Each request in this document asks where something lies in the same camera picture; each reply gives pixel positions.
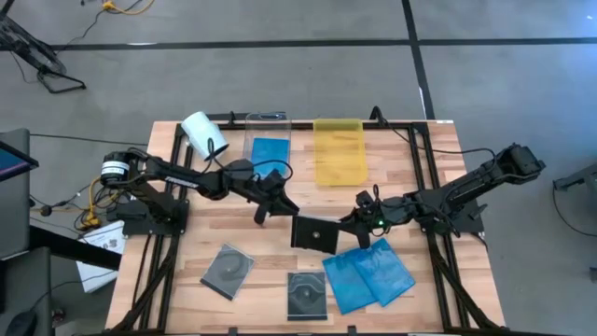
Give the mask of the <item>tablet with blue screen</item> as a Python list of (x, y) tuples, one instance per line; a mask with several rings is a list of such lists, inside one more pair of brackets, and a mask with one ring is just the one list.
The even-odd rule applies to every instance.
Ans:
[(38, 166), (37, 160), (0, 141), (0, 182), (28, 173)]

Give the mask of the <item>clear plastic bin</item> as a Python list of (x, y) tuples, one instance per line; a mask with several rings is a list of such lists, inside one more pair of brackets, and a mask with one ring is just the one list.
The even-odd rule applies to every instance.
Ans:
[[(250, 161), (253, 141), (256, 137), (284, 138), (290, 141), (291, 146), (291, 119), (285, 112), (250, 113), (245, 119), (245, 134), (243, 156)], [(288, 162), (285, 164), (287, 173), (284, 178), (291, 176)]]

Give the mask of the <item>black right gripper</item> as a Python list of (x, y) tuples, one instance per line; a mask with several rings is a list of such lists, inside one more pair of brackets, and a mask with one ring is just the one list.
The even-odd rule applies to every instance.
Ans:
[(393, 226), (409, 223), (416, 213), (416, 202), (406, 198), (389, 198), (360, 206), (339, 219), (338, 229), (355, 234), (360, 248), (370, 247), (370, 235), (384, 235)]

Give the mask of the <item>black computer mouse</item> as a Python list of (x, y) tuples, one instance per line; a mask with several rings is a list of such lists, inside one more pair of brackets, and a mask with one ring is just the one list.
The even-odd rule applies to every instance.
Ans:
[(34, 336), (37, 317), (33, 311), (16, 314), (9, 322), (5, 336)]

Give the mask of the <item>black tripod stand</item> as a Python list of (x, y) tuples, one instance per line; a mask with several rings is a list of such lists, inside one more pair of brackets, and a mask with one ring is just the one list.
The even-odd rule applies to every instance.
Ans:
[[(13, 21), (8, 11), (15, 0), (6, 0), (0, 6), (0, 47), (19, 56), (36, 70), (36, 79), (49, 93), (59, 94), (69, 91), (85, 90), (86, 84), (66, 75), (66, 67), (59, 60), (58, 54), (45, 42), (37, 39)], [(54, 89), (48, 79), (65, 79), (75, 82), (75, 86)]]

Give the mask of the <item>white printed paper box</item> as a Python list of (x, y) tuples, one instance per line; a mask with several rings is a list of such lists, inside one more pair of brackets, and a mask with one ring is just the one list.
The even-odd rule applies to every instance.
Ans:
[[(86, 233), (79, 239), (79, 242), (91, 244), (121, 255), (126, 244), (122, 233), (123, 226), (124, 222), (122, 220), (113, 222), (98, 230)], [(118, 277), (118, 271), (93, 266), (81, 261), (77, 261), (76, 266), (85, 293), (92, 293)]]

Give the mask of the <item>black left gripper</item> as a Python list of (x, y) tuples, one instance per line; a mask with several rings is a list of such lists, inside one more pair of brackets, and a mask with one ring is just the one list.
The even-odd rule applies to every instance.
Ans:
[(295, 216), (299, 207), (287, 196), (285, 189), (265, 189), (262, 181), (245, 184), (245, 198), (257, 204), (254, 221), (263, 225), (266, 217)]

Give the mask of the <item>yellow plastic bin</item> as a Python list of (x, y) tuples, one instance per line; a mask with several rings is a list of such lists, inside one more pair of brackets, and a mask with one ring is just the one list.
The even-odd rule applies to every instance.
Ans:
[(326, 187), (358, 186), (368, 178), (361, 119), (313, 122), (315, 182)]

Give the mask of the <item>grey equipment stand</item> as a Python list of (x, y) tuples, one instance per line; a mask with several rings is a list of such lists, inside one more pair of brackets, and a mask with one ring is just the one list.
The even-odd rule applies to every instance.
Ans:
[(574, 185), (585, 185), (590, 192), (597, 193), (597, 163), (553, 181), (553, 187), (560, 191), (566, 191)]

